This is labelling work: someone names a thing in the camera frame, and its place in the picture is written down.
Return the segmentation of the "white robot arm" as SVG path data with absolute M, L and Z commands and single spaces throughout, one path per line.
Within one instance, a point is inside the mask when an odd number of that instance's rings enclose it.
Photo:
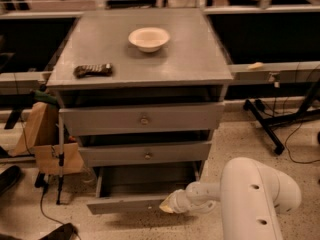
M 192 182 L 172 192 L 159 208 L 166 213 L 208 213 L 219 203 L 224 240 L 283 240 L 277 216 L 296 210 L 301 202 L 292 177 L 238 157 L 225 165 L 218 183 Z

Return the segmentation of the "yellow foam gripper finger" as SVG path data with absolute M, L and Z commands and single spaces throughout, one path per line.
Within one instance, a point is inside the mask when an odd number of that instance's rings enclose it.
M 167 197 L 160 205 L 159 208 L 165 212 L 172 214 L 174 212 L 172 205 L 171 205 L 171 197 Z

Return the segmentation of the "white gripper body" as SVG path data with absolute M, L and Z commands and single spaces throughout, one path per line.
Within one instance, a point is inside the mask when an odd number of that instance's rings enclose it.
M 195 211 L 199 207 L 199 192 L 176 190 L 169 198 L 169 206 L 174 213 L 186 213 Z

